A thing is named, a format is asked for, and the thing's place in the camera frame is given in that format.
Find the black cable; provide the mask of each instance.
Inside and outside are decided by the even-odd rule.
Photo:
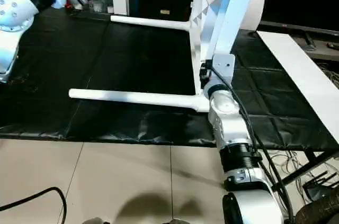
[[[56,191],[58,192],[59,196],[61,197],[61,200],[63,202],[63,208],[64,208],[64,213],[63,213],[63,218],[61,220],[61,224],[64,224],[65,223],[65,220],[66,220],[66,215],[67,215],[67,203],[66,203],[66,198],[63,194],[63,192],[61,191],[61,189],[57,188],[57,187],[51,187],[51,188],[48,188],[44,191],[41,191],[35,195],[32,195],[32,196],[29,196],[28,198],[25,198],[25,199],[21,199],[21,200],[18,200],[16,202],[13,202],[13,203],[10,203],[10,204],[7,204],[7,205],[3,205],[2,207],[0,207],[0,212],[2,211],[5,211],[5,210],[8,210],[10,208],[13,208],[13,207],[17,207],[19,205],[22,205],[22,204],[25,204],[33,199],[36,199],[50,191]]]
[[[280,176],[280,174],[279,174],[277,168],[275,167],[275,164],[273,163],[273,160],[271,159],[271,156],[270,156],[269,152],[267,151],[267,149],[266,149],[264,143],[259,139],[259,137],[257,136],[256,133],[254,133],[253,136],[254,136],[255,139],[258,141],[258,143],[259,143],[261,149],[262,149],[262,150],[264,151],[264,153],[265,153],[265,156],[266,156],[266,158],[267,158],[267,160],[268,160],[270,166],[271,166],[272,169],[273,169],[273,172],[274,172],[274,174],[275,174],[275,176],[276,176],[276,179],[278,180],[278,184],[279,184],[280,189],[281,189],[281,191],[282,191],[282,193],[283,193],[283,196],[284,196],[283,199],[284,199],[285,205],[286,205],[286,207],[287,207],[289,221],[290,221],[290,223],[294,223],[294,215],[293,215],[293,208],[292,208],[291,199],[290,199],[290,197],[289,197],[289,195],[288,195],[288,193],[287,193],[287,190],[286,190],[286,187],[285,187],[284,183],[282,182],[281,176]]]
[[[271,173],[267,170],[266,166],[263,164],[262,161],[259,162],[259,165],[264,170],[264,173],[268,177],[268,179],[270,180],[271,184],[274,185],[275,184],[275,180],[272,177]],[[284,199],[284,195],[283,195],[282,191],[280,190],[280,188],[277,189],[277,192],[279,194],[279,197],[283,200]]]
[[[256,146],[256,141],[257,141],[259,143],[260,147],[262,148],[262,150],[264,151],[265,156],[266,156],[270,166],[272,167],[273,172],[274,172],[274,174],[275,174],[275,176],[276,176],[276,178],[278,180],[278,184],[279,184],[279,187],[281,189],[281,193],[283,195],[283,200],[284,200],[284,203],[285,203],[285,205],[287,207],[287,210],[288,210],[289,221],[290,221],[290,223],[293,223],[294,222],[294,216],[293,216],[293,208],[292,208],[292,204],[291,204],[291,199],[290,199],[290,197],[289,197],[289,195],[287,193],[287,190],[286,190],[286,187],[285,187],[284,183],[282,182],[281,176],[280,176],[278,170],[275,167],[275,164],[273,163],[273,161],[272,161],[272,159],[270,157],[269,152],[267,151],[264,143],[261,141],[261,139],[254,132],[254,129],[253,129],[251,120],[249,119],[249,115],[248,115],[248,113],[246,111],[245,105],[242,103],[241,99],[236,94],[236,92],[233,90],[231,85],[223,78],[223,76],[219,72],[217,72],[217,70],[215,68],[213,68],[213,66],[210,66],[210,69],[228,87],[228,89],[231,91],[235,101],[238,102],[239,107],[240,107],[240,111],[242,112],[242,115],[244,116],[244,120],[246,121],[246,124],[247,124],[247,126],[249,128],[249,133],[250,133],[250,136],[251,136],[251,139],[252,139],[252,142],[253,142],[254,149],[256,149],[255,146]]]

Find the black tablecloth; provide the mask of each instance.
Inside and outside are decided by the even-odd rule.
[[[234,88],[268,148],[339,149],[256,33],[240,31],[233,53]],[[22,38],[0,86],[0,137],[214,146],[206,114],[68,97],[70,88],[193,95],[190,55],[184,31],[48,10]]]

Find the black cable on floor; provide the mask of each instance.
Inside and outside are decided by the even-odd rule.
[[[238,102],[239,107],[240,107],[240,112],[243,115],[244,120],[245,120],[245,122],[248,126],[248,130],[249,130],[249,134],[250,134],[250,137],[252,139],[252,142],[253,142],[253,146],[254,147],[256,146],[256,141],[257,141],[259,143],[260,147],[262,148],[262,150],[264,151],[265,156],[266,156],[270,166],[272,167],[273,172],[274,172],[274,174],[275,174],[275,176],[278,180],[278,184],[279,184],[279,187],[281,189],[281,196],[283,196],[282,199],[283,199],[283,201],[284,201],[284,203],[287,207],[289,221],[290,221],[290,223],[294,223],[294,215],[293,215],[293,208],[292,208],[292,204],[291,204],[291,199],[290,199],[290,197],[287,193],[287,190],[286,190],[284,183],[282,182],[281,176],[280,176],[278,170],[276,169],[276,167],[275,167],[275,165],[274,165],[274,163],[271,159],[271,156],[269,155],[269,152],[267,151],[264,143],[257,136],[257,134],[255,133],[255,131],[253,129],[253,126],[252,126],[251,120],[249,119],[249,115],[246,111],[245,105],[242,103],[242,101],[239,98],[239,96],[237,95],[237,93],[233,90],[232,86],[223,78],[223,76],[219,72],[217,72],[217,70],[215,68],[213,68],[213,66],[210,66],[208,69],[211,69],[213,71],[213,73],[216,74],[217,77],[228,87],[228,89],[232,93],[235,101]]]
[[[13,202],[13,203],[10,203],[10,204],[7,204],[7,205],[3,205],[0,207],[0,212],[2,211],[5,211],[5,210],[8,210],[10,208],[13,208],[13,207],[17,207],[19,205],[22,205],[22,204],[25,204],[33,199],[36,199],[50,191],[56,191],[59,196],[61,197],[61,200],[63,202],[63,208],[64,208],[64,213],[63,213],[63,218],[61,220],[61,224],[64,224],[65,223],[65,220],[66,220],[66,215],[67,215],[67,202],[66,202],[66,198],[63,194],[63,192],[61,191],[61,189],[57,188],[57,187],[51,187],[51,188],[48,188],[44,191],[41,191],[35,195],[32,195],[32,196],[29,196],[28,198],[25,198],[25,199],[21,199],[21,200],[18,200],[16,202]]]

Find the floor tile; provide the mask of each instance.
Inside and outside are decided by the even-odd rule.
[[[169,222],[170,147],[85,143],[67,202],[69,224]]]
[[[173,216],[193,224],[224,224],[224,173],[216,148],[172,147]]]
[[[70,185],[82,143],[0,140],[0,205],[49,187],[64,193]],[[0,212],[0,223],[57,224],[62,207],[50,192],[16,208]]]

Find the white board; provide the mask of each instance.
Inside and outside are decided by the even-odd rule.
[[[291,36],[261,31],[258,34],[339,143],[339,89]]]
[[[250,0],[240,29],[256,31],[263,16],[265,0]]]

